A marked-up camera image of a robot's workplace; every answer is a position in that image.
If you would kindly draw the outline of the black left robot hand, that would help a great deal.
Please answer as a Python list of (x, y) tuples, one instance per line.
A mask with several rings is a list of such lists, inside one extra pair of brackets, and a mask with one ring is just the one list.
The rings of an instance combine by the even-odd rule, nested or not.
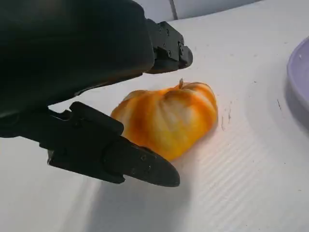
[(175, 167), (124, 138), (119, 121), (77, 101), (62, 113), (49, 106), (192, 62), (183, 36), (147, 19), (132, 0), (3, 0), (0, 135), (38, 142), (60, 169), (116, 184), (128, 175), (177, 187)]

